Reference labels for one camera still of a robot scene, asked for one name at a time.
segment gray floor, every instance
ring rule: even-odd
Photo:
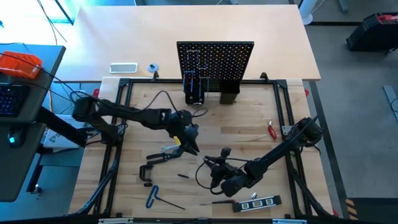
[[[239,0],[239,3],[287,4],[287,0]],[[314,12],[314,21],[361,21],[375,12],[398,10],[398,3],[392,0],[350,0],[348,6],[349,13],[342,14],[337,0],[325,0]],[[306,27],[322,76],[317,84],[319,94],[347,196],[398,197],[398,121],[382,89],[383,85],[392,85],[398,93],[398,53],[385,56],[347,51],[345,39],[354,28]],[[78,84],[71,86],[79,89]],[[98,83],[84,83],[81,89],[92,93],[99,86]],[[53,91],[66,95],[59,84],[54,84]],[[68,102],[58,96],[53,95],[53,101],[55,113],[68,107]],[[312,115],[315,115],[311,95],[308,103]],[[65,113],[70,114],[71,110],[66,110]],[[320,148],[324,152],[322,162],[332,205],[339,212],[340,206],[325,148],[322,144]],[[16,202],[0,203],[0,220],[67,213],[77,173],[76,167],[46,167],[39,180],[44,188],[42,196],[37,199],[35,195],[22,191]]]

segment orange device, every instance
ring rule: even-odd
[[[0,72],[13,77],[34,79],[42,68],[42,63],[35,55],[4,51],[0,55]]]

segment computer mouse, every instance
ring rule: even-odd
[[[25,142],[26,127],[11,126],[8,130],[7,141],[8,145],[13,148],[21,147]]]

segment floor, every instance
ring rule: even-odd
[[[42,0],[43,5],[54,4],[52,0]],[[89,1],[77,1],[87,4]],[[150,4],[192,4],[195,1],[148,0]],[[216,4],[218,1],[205,1]],[[240,4],[287,4],[288,0],[238,0]],[[326,0],[314,13],[314,21],[361,21],[375,12],[398,11],[398,2],[393,0],[347,0],[349,12],[341,13],[338,1]],[[1,42],[25,42],[35,44],[54,44],[52,31],[47,21],[37,13],[16,19],[13,15],[1,13]],[[70,25],[56,24],[67,40]],[[39,30],[38,35],[22,35],[22,31]],[[380,53],[350,52],[346,49],[345,39],[355,27],[307,26],[313,53],[321,73],[322,80],[317,83],[323,109],[336,152],[341,177],[348,197],[398,197],[398,173],[396,161],[398,152],[397,120],[390,109],[383,92],[383,85],[392,85],[398,93],[397,53],[385,56]],[[64,41],[58,37],[58,44]],[[73,89],[82,89],[92,93],[99,83],[72,84]],[[59,84],[53,84],[52,90],[66,95]],[[67,101],[53,96],[54,112],[70,114]],[[312,115],[315,107],[312,95],[308,97]],[[341,213],[335,184],[323,144],[322,162],[332,205]],[[0,220],[16,218],[34,218],[64,215],[73,193],[77,167],[45,167],[39,184],[44,188],[40,197],[21,192],[14,203],[0,203]]]

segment red handle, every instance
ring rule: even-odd
[[[273,139],[277,139],[276,132],[274,131],[274,128],[272,128],[272,126],[268,126],[268,132],[272,136]]]

